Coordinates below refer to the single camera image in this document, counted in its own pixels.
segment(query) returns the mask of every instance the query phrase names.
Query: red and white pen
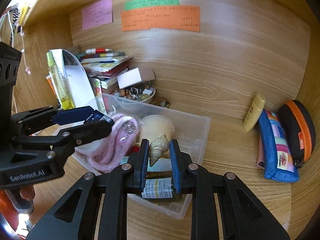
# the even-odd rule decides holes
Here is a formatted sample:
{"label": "red and white pen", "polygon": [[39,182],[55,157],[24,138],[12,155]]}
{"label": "red and white pen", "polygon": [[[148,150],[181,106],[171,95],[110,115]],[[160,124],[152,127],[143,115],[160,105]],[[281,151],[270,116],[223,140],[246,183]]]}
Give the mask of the red and white pen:
{"label": "red and white pen", "polygon": [[85,51],[86,54],[99,54],[99,53],[106,53],[112,52],[112,49],[87,49]]}

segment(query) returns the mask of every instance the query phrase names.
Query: green bottle cap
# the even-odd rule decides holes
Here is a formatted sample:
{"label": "green bottle cap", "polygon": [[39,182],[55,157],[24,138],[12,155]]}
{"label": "green bottle cap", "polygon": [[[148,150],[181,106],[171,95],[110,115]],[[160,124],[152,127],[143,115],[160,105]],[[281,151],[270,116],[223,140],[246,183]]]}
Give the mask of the green bottle cap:
{"label": "green bottle cap", "polygon": [[48,61],[48,66],[49,67],[51,67],[51,66],[56,64],[56,62],[54,61],[54,58],[53,58],[53,55],[52,55],[51,51],[47,52],[47,61]]}

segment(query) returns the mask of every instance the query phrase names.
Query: pink rope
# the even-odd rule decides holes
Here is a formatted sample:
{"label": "pink rope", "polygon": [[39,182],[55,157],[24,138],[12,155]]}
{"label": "pink rope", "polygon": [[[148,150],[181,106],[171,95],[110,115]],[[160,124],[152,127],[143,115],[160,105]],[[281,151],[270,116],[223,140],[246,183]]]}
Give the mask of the pink rope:
{"label": "pink rope", "polygon": [[115,124],[109,137],[104,138],[97,150],[87,157],[91,167],[104,173],[119,166],[139,133],[138,122],[133,117],[115,114],[112,119]]}

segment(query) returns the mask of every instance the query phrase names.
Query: stack of books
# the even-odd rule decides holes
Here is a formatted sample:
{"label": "stack of books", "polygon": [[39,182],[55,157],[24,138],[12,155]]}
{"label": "stack of books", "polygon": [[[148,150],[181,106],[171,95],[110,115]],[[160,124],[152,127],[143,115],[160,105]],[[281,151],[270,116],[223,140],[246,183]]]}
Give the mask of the stack of books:
{"label": "stack of books", "polygon": [[95,95],[111,94],[118,88],[117,76],[128,71],[132,56],[111,49],[87,49],[77,56],[87,73]]}

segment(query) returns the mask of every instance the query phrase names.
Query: yellow sunscreen bottle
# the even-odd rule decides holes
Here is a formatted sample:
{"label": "yellow sunscreen bottle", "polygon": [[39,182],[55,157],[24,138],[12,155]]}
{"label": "yellow sunscreen bottle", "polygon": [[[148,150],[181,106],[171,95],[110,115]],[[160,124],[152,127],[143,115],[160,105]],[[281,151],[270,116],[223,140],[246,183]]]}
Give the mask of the yellow sunscreen bottle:
{"label": "yellow sunscreen bottle", "polygon": [[247,113],[247,116],[245,117],[244,122],[242,124],[242,127],[246,132],[250,132],[257,123],[263,111],[265,103],[266,98],[262,94],[258,93],[254,98]]}

